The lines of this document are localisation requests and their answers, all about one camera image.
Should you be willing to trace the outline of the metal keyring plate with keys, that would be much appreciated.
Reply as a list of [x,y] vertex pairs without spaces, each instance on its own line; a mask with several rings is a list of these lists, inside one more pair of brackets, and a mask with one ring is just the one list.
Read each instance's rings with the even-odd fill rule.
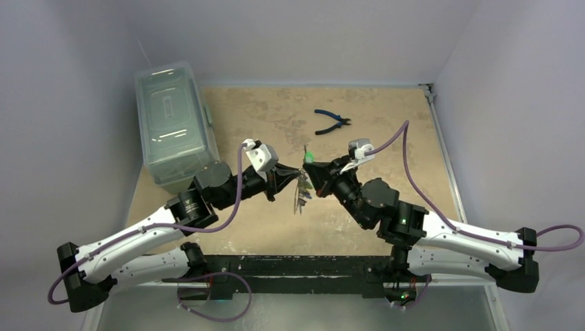
[[295,188],[295,197],[293,199],[293,214],[302,215],[303,208],[307,202],[313,198],[313,185],[310,182],[308,175],[301,172],[297,178],[297,185]]

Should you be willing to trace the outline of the green tagged key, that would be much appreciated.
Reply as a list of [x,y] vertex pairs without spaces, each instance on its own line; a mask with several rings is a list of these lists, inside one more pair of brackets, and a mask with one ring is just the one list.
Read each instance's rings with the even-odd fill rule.
[[304,145],[304,157],[303,157],[303,164],[311,164],[315,162],[314,155],[311,151],[308,150],[307,145]]

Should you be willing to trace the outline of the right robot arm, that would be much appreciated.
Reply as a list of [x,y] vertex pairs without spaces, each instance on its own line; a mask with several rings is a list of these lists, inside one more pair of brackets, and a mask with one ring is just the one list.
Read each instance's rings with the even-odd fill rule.
[[437,212],[399,198],[399,191],[381,178],[360,183],[348,157],[330,162],[305,162],[303,169],[319,198],[333,195],[364,230],[392,245],[389,275],[403,281],[410,275],[464,274],[494,281],[505,290],[534,293],[539,265],[530,247],[533,229],[488,230],[443,221]]

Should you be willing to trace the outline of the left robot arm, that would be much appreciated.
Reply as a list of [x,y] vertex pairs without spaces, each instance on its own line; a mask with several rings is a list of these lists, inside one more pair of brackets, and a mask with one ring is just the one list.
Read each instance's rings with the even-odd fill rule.
[[50,286],[48,302],[85,312],[111,291],[157,279],[202,279],[206,262],[197,244],[183,244],[167,253],[151,249],[193,233],[213,233],[235,218],[240,203],[257,194],[274,201],[301,172],[278,162],[267,169],[253,165],[232,173],[227,163],[214,161],[197,172],[187,190],[151,215],[106,239],[86,245],[66,242],[57,248],[61,275]]

